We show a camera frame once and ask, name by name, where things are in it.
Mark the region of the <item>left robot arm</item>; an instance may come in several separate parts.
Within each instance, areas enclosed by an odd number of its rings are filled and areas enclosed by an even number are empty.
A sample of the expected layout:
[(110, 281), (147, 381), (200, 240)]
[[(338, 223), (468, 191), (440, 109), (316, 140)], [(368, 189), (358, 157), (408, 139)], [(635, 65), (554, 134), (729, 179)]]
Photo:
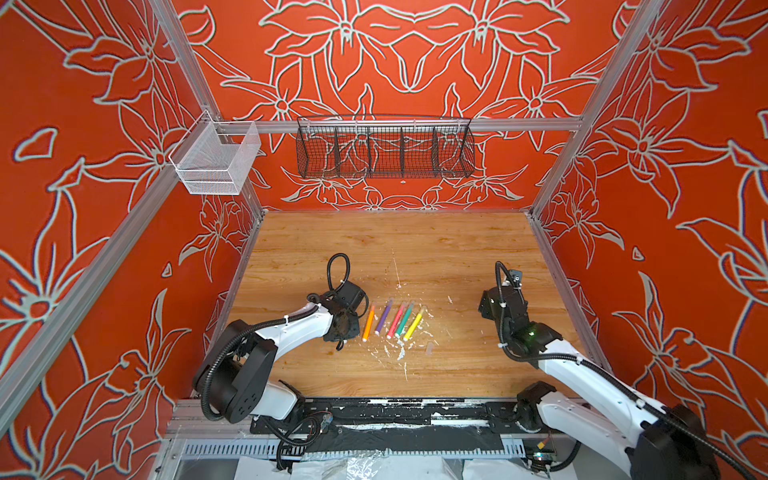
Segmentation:
[(248, 416), (284, 421), (300, 395), (270, 376), (275, 362), (303, 344), (321, 338), (339, 346), (360, 334), (358, 307), (368, 304), (358, 285), (344, 282), (322, 295), (310, 294), (301, 309), (276, 320), (230, 323), (199, 367), (193, 388), (210, 421), (235, 424)]

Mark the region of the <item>pink marker pen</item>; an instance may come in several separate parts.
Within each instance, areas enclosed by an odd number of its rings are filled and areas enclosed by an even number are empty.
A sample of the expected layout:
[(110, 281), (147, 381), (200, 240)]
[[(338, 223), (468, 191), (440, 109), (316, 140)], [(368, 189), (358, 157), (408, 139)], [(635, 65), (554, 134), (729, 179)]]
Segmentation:
[(397, 313), (396, 313), (396, 315), (394, 317), (394, 320), (393, 320), (389, 330), (387, 331), (387, 337), (388, 338), (393, 338), (395, 336), (395, 333), (396, 333), (397, 329), (399, 328), (401, 319), (402, 319), (402, 317), (403, 317), (403, 315), (404, 315), (404, 313), (406, 311), (407, 306), (408, 306), (408, 302), (407, 301), (404, 301), (399, 306), (399, 308), (397, 310)]

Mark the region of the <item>purple marker pen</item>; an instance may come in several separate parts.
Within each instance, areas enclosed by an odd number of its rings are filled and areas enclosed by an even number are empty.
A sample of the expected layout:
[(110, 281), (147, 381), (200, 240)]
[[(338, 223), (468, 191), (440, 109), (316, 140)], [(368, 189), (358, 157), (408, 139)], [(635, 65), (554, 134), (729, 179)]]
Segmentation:
[(379, 321), (378, 321), (378, 323), (376, 325), (375, 333), (377, 335), (381, 334), (381, 332), (383, 331), (383, 329), (384, 329), (384, 327), (386, 325), (387, 318), (388, 318), (388, 316), (390, 314), (390, 311), (392, 309), (393, 301), (394, 301), (393, 298), (389, 298), (387, 303), (385, 304), (384, 310), (381, 313)]

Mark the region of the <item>orange marker pen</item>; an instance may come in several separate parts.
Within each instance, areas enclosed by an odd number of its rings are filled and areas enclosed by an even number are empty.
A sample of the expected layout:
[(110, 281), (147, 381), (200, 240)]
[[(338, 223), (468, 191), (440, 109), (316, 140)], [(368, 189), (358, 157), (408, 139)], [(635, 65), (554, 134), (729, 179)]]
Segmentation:
[(365, 322), (365, 326), (362, 333), (363, 342), (367, 342), (369, 340), (374, 320), (375, 320), (375, 305), (372, 304), (368, 309), (368, 315), (366, 317), (366, 322)]

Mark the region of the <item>green marker pen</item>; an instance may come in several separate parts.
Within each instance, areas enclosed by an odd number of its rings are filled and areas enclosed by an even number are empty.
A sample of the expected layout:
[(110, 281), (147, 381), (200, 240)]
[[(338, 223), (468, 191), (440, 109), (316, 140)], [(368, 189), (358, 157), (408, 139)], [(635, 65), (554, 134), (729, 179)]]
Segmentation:
[(410, 302), (408, 307), (406, 308), (404, 314), (402, 315), (402, 317), (400, 319), (400, 322), (398, 324), (398, 327), (397, 327), (397, 329), (395, 331), (395, 336), (396, 337), (401, 337), (401, 336), (404, 335), (406, 325), (407, 325), (407, 323), (408, 323), (408, 321), (410, 319), (410, 316), (411, 316), (411, 314), (413, 312), (413, 309), (414, 309), (414, 303)]

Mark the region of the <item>yellow marker pen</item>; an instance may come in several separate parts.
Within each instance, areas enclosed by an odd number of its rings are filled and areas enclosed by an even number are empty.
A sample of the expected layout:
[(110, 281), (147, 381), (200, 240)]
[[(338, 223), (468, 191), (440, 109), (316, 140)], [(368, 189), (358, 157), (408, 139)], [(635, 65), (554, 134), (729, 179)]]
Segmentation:
[(420, 323), (421, 323), (421, 321), (422, 321), (422, 319), (423, 319), (423, 316), (424, 316), (425, 310), (426, 310), (426, 308), (425, 308), (425, 307), (422, 307), (422, 308), (421, 308), (421, 309), (418, 311), (418, 313), (417, 313), (417, 315), (416, 315), (415, 319), (413, 320), (413, 322), (411, 323), (411, 325), (410, 325), (410, 327), (408, 328), (407, 332), (405, 333), (405, 336), (403, 337), (403, 340), (404, 340), (404, 341), (409, 341), (409, 340), (410, 340), (410, 339), (413, 337), (413, 335), (414, 335), (414, 333), (415, 333), (416, 329), (418, 328), (418, 326), (420, 325)]

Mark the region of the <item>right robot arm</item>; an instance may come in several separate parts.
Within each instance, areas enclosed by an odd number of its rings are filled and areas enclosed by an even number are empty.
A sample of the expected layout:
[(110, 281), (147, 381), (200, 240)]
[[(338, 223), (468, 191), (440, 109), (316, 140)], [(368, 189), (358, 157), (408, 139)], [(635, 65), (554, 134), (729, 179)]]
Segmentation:
[(711, 443), (701, 420), (683, 405), (668, 407), (628, 386), (580, 354), (549, 326), (530, 321), (514, 284), (484, 291), (478, 311), (494, 322), (499, 347), (511, 360), (555, 378), (581, 400), (538, 381), (517, 395), (517, 425), (569, 435), (632, 479), (718, 479), (724, 462), (745, 479), (752, 473)]

